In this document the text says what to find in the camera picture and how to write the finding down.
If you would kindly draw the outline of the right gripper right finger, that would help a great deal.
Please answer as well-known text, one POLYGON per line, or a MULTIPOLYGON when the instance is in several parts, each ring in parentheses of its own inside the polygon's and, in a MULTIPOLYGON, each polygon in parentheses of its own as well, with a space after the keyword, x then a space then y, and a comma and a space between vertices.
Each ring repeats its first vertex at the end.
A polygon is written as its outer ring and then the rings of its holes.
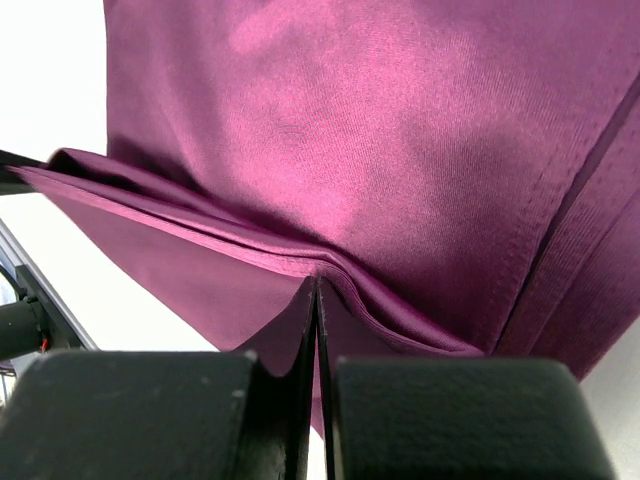
POLYGON ((579 386, 545 359, 401 356, 317 287, 332 479, 611 479, 579 386))

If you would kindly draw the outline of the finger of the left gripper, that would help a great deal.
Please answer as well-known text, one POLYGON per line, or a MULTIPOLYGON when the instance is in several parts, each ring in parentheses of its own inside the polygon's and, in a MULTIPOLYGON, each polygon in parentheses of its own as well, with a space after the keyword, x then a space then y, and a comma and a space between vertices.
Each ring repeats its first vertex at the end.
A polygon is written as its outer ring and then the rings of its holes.
POLYGON ((35 192, 35 189, 13 169, 22 167, 40 168, 44 165, 44 162, 1 150, 0 164, 0 195, 19 195, 35 192))

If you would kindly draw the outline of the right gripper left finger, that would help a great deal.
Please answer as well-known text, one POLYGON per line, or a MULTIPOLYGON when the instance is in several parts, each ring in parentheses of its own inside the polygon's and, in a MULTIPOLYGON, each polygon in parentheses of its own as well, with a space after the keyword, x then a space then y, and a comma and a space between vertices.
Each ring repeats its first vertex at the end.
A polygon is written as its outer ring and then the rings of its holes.
POLYGON ((237 350, 65 352, 1 415, 5 479, 303 479, 317 283, 237 350))

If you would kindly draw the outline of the purple satin napkin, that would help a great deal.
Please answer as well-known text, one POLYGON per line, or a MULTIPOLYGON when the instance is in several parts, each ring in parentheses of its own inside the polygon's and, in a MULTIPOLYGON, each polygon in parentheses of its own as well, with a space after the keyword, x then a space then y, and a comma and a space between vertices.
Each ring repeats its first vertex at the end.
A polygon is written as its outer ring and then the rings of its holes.
POLYGON ((639 316, 635 1, 108 1, 107 151, 14 168, 220 350, 310 276, 585 377, 639 316))

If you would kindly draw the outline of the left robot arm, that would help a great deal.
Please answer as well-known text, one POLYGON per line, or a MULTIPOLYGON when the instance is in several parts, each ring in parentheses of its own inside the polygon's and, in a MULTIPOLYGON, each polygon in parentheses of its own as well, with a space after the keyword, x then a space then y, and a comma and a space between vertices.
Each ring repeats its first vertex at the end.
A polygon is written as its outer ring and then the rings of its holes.
POLYGON ((75 315, 29 256, 1 224, 1 279, 14 298, 1 306, 1 360, 50 350, 94 347, 75 315))

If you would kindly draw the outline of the aluminium front rail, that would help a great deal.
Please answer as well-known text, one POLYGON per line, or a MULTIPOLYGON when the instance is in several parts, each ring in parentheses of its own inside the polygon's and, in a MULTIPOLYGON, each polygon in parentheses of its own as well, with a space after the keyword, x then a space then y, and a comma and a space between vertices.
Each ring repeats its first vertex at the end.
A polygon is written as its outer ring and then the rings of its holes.
POLYGON ((26 291, 26 296, 37 299, 42 305, 45 318, 41 329, 50 338, 48 346, 98 350, 96 342, 4 222, 1 222, 1 252, 12 267, 16 283, 26 291))

